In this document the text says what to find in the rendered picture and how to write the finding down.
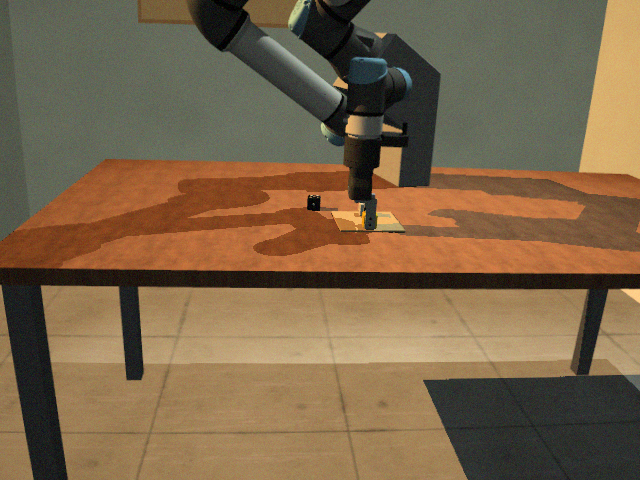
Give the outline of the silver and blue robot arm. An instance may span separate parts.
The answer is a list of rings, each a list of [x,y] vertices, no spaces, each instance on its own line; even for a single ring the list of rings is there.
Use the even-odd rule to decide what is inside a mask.
[[[253,24],[243,9],[248,0],[186,3],[193,22],[210,44],[221,52],[231,52],[260,74],[320,120],[321,131],[331,144],[344,146],[346,113],[383,116],[412,89],[405,70],[387,67],[384,59],[377,58],[382,39],[350,22],[370,1],[298,0],[288,22],[298,39],[328,60],[348,84],[347,98]]]

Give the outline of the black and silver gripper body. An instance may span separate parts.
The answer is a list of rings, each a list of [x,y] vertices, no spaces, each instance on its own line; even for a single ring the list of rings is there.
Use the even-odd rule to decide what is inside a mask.
[[[346,113],[343,164],[349,167],[348,196],[371,200],[373,170],[379,167],[381,147],[408,147],[407,123],[402,133],[382,131],[383,116],[363,117]]]

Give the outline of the tan square mat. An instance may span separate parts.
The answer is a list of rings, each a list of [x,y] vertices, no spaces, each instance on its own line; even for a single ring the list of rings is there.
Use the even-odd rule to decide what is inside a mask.
[[[405,232],[391,212],[376,212],[376,229],[364,229],[358,211],[331,211],[340,232]]]

